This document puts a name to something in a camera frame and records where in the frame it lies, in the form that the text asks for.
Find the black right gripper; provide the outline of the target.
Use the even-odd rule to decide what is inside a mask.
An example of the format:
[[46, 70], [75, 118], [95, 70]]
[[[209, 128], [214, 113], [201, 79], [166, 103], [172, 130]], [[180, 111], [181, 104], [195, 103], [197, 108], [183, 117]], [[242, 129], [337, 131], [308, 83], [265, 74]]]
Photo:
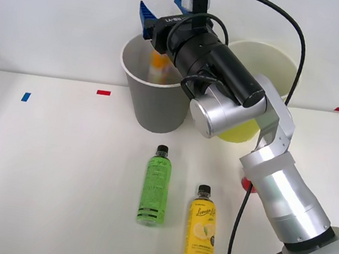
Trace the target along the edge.
[[170, 58], [200, 61], [220, 46], [213, 31], [213, 23], [223, 23], [218, 18], [198, 16], [182, 6], [182, 0], [173, 0], [182, 15], [157, 19], [143, 1], [139, 3], [142, 36], [151, 40], [153, 48]]

